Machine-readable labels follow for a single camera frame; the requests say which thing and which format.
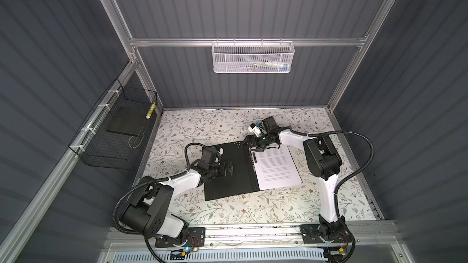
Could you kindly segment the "orange folder black inside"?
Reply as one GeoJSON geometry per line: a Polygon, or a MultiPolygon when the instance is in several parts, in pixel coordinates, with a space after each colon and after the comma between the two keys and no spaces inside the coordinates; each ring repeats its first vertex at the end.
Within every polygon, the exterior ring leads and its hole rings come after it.
{"type": "Polygon", "coordinates": [[[287,146],[263,152],[239,142],[220,144],[221,173],[204,184],[205,200],[299,186],[302,179],[287,146]]]}

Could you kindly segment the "white printed sheet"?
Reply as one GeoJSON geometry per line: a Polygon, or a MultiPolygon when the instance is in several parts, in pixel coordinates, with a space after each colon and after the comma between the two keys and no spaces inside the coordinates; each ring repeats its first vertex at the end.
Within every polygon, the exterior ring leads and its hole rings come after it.
{"type": "Polygon", "coordinates": [[[298,186],[302,183],[287,146],[281,145],[263,152],[253,151],[252,159],[261,191],[298,186]]]}

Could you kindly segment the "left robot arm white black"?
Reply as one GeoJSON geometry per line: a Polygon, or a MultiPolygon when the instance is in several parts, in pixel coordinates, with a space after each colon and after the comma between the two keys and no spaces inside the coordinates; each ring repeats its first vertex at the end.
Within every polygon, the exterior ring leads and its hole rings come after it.
{"type": "Polygon", "coordinates": [[[184,149],[186,169],[166,178],[145,176],[119,199],[112,213],[113,226],[127,235],[146,239],[169,237],[178,244],[188,236],[189,224],[169,213],[173,199],[225,174],[221,146],[192,142],[184,149]]]}

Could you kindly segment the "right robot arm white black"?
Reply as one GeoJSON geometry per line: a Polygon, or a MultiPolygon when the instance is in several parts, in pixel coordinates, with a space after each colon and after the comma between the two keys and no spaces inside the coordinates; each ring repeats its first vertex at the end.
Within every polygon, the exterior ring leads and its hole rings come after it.
{"type": "Polygon", "coordinates": [[[273,117],[252,123],[247,130],[250,134],[245,137],[241,145],[250,149],[254,148],[257,152],[271,149],[273,144],[277,145],[277,149],[285,145],[304,152],[308,170],[319,181],[321,211],[318,233],[320,239],[325,243],[331,243],[345,232],[346,223],[337,210],[335,191],[342,159],[330,139],[330,135],[340,132],[303,133],[293,130],[290,126],[279,126],[273,117]]]}

